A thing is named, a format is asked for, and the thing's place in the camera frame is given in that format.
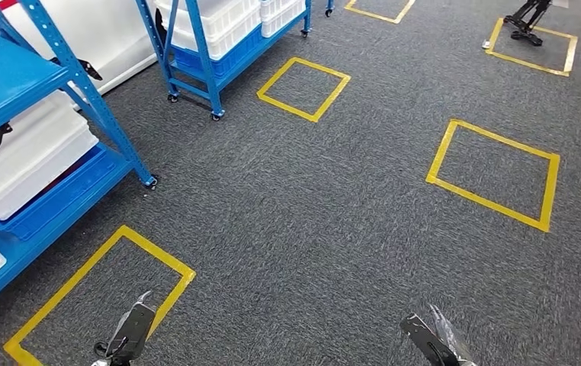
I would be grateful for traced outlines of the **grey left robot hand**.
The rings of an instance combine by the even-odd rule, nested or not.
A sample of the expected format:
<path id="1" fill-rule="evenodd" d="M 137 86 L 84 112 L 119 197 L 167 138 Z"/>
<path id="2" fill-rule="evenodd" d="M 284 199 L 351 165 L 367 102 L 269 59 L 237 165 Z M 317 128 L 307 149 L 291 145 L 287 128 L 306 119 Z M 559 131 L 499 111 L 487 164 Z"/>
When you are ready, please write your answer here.
<path id="1" fill-rule="evenodd" d="M 92 366 L 131 365 L 141 355 L 149 330 L 156 316 L 156 308 L 146 304 L 152 293 L 142 294 L 132 307 L 123 314 L 110 339 L 96 342 L 94 352 L 98 360 Z"/>

